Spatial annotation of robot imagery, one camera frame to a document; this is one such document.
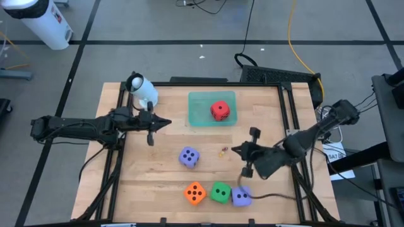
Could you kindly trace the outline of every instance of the orange die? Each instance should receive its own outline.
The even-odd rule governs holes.
[[[184,195],[192,205],[196,206],[205,198],[206,191],[199,182],[194,182],[185,189]]]

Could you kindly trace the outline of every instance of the red die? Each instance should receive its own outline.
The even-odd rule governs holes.
[[[230,107],[225,101],[219,101],[210,107],[210,112],[216,121],[221,121],[230,115]]]

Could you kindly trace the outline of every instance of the green plastic tray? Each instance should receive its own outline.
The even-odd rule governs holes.
[[[210,107],[218,101],[225,101],[230,107],[230,115],[223,121],[216,121]],[[188,94],[188,120],[191,126],[231,126],[237,122],[237,106],[234,91],[205,91]]]

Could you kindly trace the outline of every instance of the wooden tabletop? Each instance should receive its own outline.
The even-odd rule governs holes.
[[[107,114],[116,107],[119,83],[105,83],[97,116]],[[236,180],[245,165],[238,154],[230,149],[219,157],[224,147],[239,146],[250,141],[250,127],[261,129],[258,144],[272,146],[285,137],[277,88],[272,87],[156,87],[158,105],[155,113],[172,120],[172,124],[154,134],[155,145],[148,146],[146,132],[129,132],[122,163],[117,193],[115,222],[156,223],[167,218],[169,223],[298,223],[296,202],[281,197],[253,200],[248,207],[234,207],[231,202],[220,204],[208,196],[198,205],[191,205],[183,190],[198,181],[207,191],[215,181],[237,185]],[[234,91],[238,121],[232,127],[191,127],[187,119],[187,98],[190,91]],[[293,93],[301,129],[316,123],[307,84],[293,84]],[[178,162],[183,147],[197,149],[201,158],[190,170]],[[86,159],[101,148],[91,142]],[[77,218],[92,202],[100,190],[107,152],[103,152],[85,168],[78,188],[72,218]],[[339,218],[333,188],[324,156],[314,153],[314,193],[332,216]],[[269,179],[262,180],[254,173],[252,179],[243,178],[252,195],[282,193],[294,196],[289,167],[282,167]],[[103,217],[109,204],[105,198]],[[306,219],[309,209],[305,202]]]

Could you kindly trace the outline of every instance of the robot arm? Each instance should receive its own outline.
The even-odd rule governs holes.
[[[359,120],[358,110],[347,100],[336,102],[328,116],[308,130],[299,131],[276,143],[273,147],[264,147],[256,144],[260,131],[257,128],[250,129],[252,142],[244,142],[241,146],[232,148],[247,161],[242,169],[243,177],[253,177],[252,165],[262,179],[267,179],[280,167],[292,166],[302,161],[307,150],[314,146],[317,138],[332,130],[338,125],[353,125]]]
[[[147,143],[153,146],[152,133],[170,123],[171,120],[163,119],[153,113],[153,105],[148,103],[148,111],[142,109],[137,116],[132,116],[127,107],[119,107],[106,116],[96,119],[44,116],[31,121],[30,135],[40,142],[50,138],[65,137],[98,141],[108,148],[113,148],[117,144],[119,131],[148,131]]]

